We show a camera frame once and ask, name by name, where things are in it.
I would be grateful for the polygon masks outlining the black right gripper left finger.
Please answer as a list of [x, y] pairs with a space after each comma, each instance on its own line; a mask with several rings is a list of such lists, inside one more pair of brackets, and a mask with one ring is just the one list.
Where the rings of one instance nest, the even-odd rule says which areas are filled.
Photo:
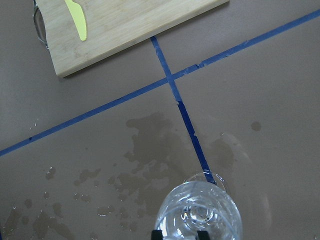
[[163, 240], [164, 236], [163, 236], [162, 230], [158, 230], [158, 229], [152, 230], [150, 239], [151, 240]]

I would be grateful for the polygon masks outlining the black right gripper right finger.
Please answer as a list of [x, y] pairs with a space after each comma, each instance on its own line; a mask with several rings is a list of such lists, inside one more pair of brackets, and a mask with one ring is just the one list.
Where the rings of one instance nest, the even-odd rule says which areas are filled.
[[196, 240], [210, 240], [210, 235], [205, 230], [198, 230]]

